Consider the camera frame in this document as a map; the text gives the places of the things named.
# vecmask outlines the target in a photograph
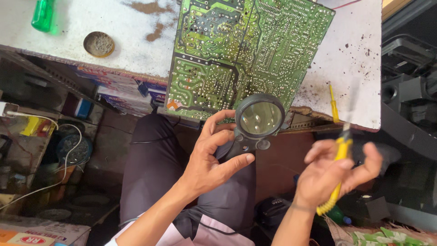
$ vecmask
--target white workbench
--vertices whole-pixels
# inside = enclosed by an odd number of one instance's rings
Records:
[[[318,2],[333,8],[350,1]],[[179,12],[174,0],[55,0],[56,28],[51,33],[32,28],[35,3],[0,0],[0,45],[59,62],[167,80]],[[293,107],[312,109],[313,116],[331,116],[326,84],[330,81],[340,119],[347,120],[351,83],[356,80],[360,87],[351,122],[367,130],[379,129],[381,7],[381,1],[362,0],[337,10]],[[93,31],[105,32],[115,41],[109,57],[95,58],[83,49],[83,39]]]

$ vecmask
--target printed circuit board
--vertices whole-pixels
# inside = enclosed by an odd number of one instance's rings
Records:
[[[309,0],[182,0],[166,111],[206,120],[261,92],[287,110],[334,15]]]

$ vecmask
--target magnifying glass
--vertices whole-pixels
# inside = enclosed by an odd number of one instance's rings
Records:
[[[284,119],[284,107],[275,96],[258,93],[246,97],[235,111],[235,141],[219,161],[223,163],[237,155],[268,149],[267,137],[280,129]]]

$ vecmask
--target wrist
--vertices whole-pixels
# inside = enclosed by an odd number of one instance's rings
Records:
[[[179,179],[172,187],[176,196],[187,204],[194,201],[198,195],[185,182]]]
[[[317,206],[311,204],[305,198],[296,194],[290,208],[295,208],[295,209],[299,209],[302,211],[308,211],[308,212],[316,212]]]

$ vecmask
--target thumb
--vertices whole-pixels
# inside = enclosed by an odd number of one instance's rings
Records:
[[[319,179],[319,185],[330,192],[341,182],[344,175],[354,166],[351,159],[341,159],[332,163]]]
[[[220,169],[220,172],[223,174],[224,178],[229,179],[234,173],[242,169],[243,167],[249,165],[255,160],[255,156],[253,154],[243,154],[233,157],[220,164],[217,168]]]

